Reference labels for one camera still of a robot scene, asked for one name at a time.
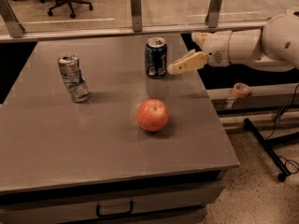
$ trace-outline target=soda can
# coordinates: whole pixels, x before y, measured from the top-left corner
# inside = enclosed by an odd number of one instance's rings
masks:
[[[153,37],[145,48],[145,67],[149,77],[163,77],[166,74],[167,44],[163,38]]]
[[[90,94],[82,77],[78,56],[76,54],[65,54],[58,58],[58,66],[64,84],[74,102],[78,103],[87,100]]]

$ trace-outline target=tape roll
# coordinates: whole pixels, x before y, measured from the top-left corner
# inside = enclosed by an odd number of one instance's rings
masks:
[[[245,98],[250,94],[250,87],[244,83],[236,83],[233,87],[233,94],[237,98]]]

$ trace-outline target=dark blue can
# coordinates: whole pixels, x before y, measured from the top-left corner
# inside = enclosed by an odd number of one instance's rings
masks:
[[[163,38],[153,37],[145,49],[146,73],[149,77],[163,77],[167,70],[167,44]]]

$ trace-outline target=can lid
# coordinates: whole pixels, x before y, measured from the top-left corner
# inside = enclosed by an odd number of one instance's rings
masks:
[[[161,48],[165,44],[165,40],[161,37],[153,37],[148,40],[148,45],[152,48]]]
[[[65,54],[58,59],[59,63],[73,63],[78,60],[78,56],[75,54]]]

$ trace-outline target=speckled floor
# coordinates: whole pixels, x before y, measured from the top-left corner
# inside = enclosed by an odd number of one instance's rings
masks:
[[[299,220],[299,174],[278,181],[280,170],[243,120],[249,118],[266,138],[274,111],[221,116],[241,165],[224,177],[226,189],[207,206],[206,224],[293,224]],[[299,112],[285,113],[271,137],[299,132]],[[299,162],[299,141],[275,147],[279,156]]]

